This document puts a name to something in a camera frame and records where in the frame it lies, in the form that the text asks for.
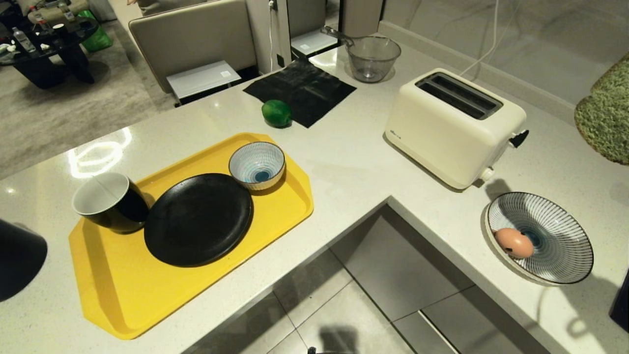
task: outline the toaster slot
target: toaster slot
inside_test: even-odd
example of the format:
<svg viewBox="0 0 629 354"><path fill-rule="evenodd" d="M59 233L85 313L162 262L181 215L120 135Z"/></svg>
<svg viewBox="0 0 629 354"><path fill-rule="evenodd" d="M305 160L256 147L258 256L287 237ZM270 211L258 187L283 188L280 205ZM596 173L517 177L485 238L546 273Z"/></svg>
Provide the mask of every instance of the toaster slot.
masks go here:
<svg viewBox="0 0 629 354"><path fill-rule="evenodd" d="M477 120L486 119L503 106L502 102L442 72L425 77L415 86Z"/></svg>

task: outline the kitchen counter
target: kitchen counter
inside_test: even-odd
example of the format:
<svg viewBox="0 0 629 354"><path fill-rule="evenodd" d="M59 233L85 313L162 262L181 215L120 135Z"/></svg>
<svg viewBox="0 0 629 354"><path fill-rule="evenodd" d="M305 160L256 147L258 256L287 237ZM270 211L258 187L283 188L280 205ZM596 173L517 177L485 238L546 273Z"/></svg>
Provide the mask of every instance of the kitchen counter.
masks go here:
<svg viewBox="0 0 629 354"><path fill-rule="evenodd" d="M444 187L382 136L399 87L443 67L402 48L395 74L378 84L351 78L344 49L312 58L358 89L310 129L266 125L261 103L242 92L245 83L0 181L0 217L41 234L49 247L34 281L0 303L0 352L179 353L388 202L552 353L626 353L629 336L608 312L629 265L629 168L599 156L574 127L479 83L524 108L531 134L494 166L497 183L463 192ZM70 198L93 166L77 164L76 154L92 149L81 159L95 160L99 151L112 153L110 171L140 180L239 132L269 134L309 174L312 216L135 340L119 340L84 319L67 238L79 220ZM505 185L555 201L585 228L594 248L585 281L537 285L492 254L481 212Z"/></svg>

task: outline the black napkin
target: black napkin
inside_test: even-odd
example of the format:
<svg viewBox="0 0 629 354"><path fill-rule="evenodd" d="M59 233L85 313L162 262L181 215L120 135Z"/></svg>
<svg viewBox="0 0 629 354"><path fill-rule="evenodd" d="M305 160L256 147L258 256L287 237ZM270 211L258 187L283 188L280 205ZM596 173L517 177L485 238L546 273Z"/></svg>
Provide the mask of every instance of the black napkin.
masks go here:
<svg viewBox="0 0 629 354"><path fill-rule="evenodd" d="M255 81L244 92L262 102L280 100L292 110L292 119L310 128L356 88L310 64L295 60L284 70Z"/></svg>

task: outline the yellow tray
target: yellow tray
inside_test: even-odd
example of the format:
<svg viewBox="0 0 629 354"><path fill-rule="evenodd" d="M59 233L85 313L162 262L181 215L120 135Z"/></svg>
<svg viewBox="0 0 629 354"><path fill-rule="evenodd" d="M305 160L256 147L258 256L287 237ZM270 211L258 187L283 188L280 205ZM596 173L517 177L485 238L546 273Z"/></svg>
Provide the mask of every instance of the yellow tray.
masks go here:
<svg viewBox="0 0 629 354"><path fill-rule="evenodd" d="M229 174L231 154L255 141L273 142L268 135L234 135L137 185L158 199L188 177ZM121 235L82 218L69 239L85 318L124 340L156 325L312 214L308 175L288 155L281 183L271 192L252 194L253 221L240 244L218 261L196 268L170 266L154 258L143 230Z"/></svg>

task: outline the power cord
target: power cord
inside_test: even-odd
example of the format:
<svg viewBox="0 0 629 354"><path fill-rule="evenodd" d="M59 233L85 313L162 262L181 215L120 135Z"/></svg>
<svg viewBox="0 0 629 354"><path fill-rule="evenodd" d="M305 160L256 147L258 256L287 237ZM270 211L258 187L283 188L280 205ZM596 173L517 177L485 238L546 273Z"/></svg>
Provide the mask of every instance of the power cord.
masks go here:
<svg viewBox="0 0 629 354"><path fill-rule="evenodd" d="M491 45L491 48L482 57L480 57L477 61L472 63L472 65L467 67L467 69L463 70L459 74L460 76L463 76L463 74L465 74L469 69L472 69L474 66L478 65L478 63L480 63L483 59L485 59L485 57L487 57L496 48L496 32L498 29L498 1L499 0L496 0L496 6L494 9L494 43Z"/></svg>
<svg viewBox="0 0 629 354"><path fill-rule="evenodd" d="M271 51L269 53L269 60L271 63L271 71L273 71L273 36L271 36L271 30L273 29L273 8L275 7L275 1L269 1L269 42L271 43Z"/></svg>

